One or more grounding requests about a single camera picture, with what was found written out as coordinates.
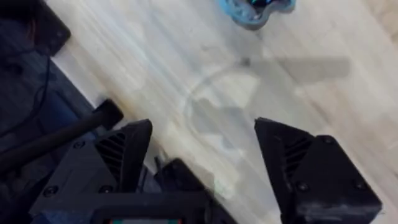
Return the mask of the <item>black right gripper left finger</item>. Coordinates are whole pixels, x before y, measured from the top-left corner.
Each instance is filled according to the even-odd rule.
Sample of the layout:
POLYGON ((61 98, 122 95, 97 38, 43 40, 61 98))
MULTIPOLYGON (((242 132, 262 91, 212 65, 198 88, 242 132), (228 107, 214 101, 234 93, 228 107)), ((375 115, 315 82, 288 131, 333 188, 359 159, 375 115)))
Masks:
POLYGON ((91 211, 127 203, 137 189, 151 134, 152 123, 143 119, 71 147, 30 212, 91 211))

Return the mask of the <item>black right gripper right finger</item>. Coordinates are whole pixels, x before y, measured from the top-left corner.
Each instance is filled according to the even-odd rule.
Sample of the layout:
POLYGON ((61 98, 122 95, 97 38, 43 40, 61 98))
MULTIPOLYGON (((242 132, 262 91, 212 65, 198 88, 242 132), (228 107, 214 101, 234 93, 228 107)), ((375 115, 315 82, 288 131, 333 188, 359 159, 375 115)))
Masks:
POLYGON ((254 130, 282 223, 371 223, 382 210, 333 136, 267 118, 254 130))

